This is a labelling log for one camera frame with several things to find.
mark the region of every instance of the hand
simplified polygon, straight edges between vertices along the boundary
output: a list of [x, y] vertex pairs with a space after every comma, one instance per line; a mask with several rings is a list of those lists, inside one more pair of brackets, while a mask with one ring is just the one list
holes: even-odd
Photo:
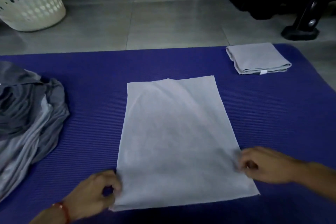
[[255, 180], [267, 183], [288, 183], [294, 181], [297, 170], [304, 162], [264, 147], [241, 151], [240, 167]]
[[[104, 187], [112, 186], [114, 192], [104, 197]], [[112, 170], [91, 175], [82, 181], [63, 200], [64, 205], [69, 209], [72, 221], [90, 217], [100, 213], [115, 201], [115, 193], [121, 191], [121, 184]]]

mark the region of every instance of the black metal stand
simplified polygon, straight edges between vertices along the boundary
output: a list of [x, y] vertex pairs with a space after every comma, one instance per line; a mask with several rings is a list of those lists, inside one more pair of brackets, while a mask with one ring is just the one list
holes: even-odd
[[316, 28], [323, 11], [332, 0], [310, 0], [292, 26], [287, 26], [281, 35], [288, 40], [313, 40], [319, 35]]

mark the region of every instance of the ribbed mat surface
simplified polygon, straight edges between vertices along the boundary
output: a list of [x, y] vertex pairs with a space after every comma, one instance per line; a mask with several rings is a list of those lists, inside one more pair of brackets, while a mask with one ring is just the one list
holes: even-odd
[[[225, 47], [0, 57], [61, 81], [71, 112], [57, 148], [0, 204], [0, 223], [28, 223], [90, 174], [116, 167], [128, 82], [214, 75], [241, 148], [267, 146], [336, 168], [336, 93], [297, 49], [275, 47], [293, 64], [285, 73], [238, 75]], [[256, 184], [260, 196], [105, 211], [78, 223], [336, 223], [336, 205], [305, 188]]]

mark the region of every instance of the gray tile floor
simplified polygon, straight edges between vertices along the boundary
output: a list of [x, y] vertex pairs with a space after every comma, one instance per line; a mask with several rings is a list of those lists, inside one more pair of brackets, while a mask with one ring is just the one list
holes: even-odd
[[294, 15], [257, 21], [229, 0], [63, 0], [67, 16], [49, 29], [16, 32], [0, 22], [1, 55], [291, 43], [336, 89], [336, 16], [329, 7], [314, 41], [290, 42]]

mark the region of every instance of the laundry basket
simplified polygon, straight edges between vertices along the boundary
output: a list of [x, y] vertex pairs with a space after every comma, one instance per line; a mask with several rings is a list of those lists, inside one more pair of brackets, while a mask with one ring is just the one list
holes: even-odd
[[62, 0], [0, 0], [0, 19], [17, 31], [47, 28], [64, 16]]

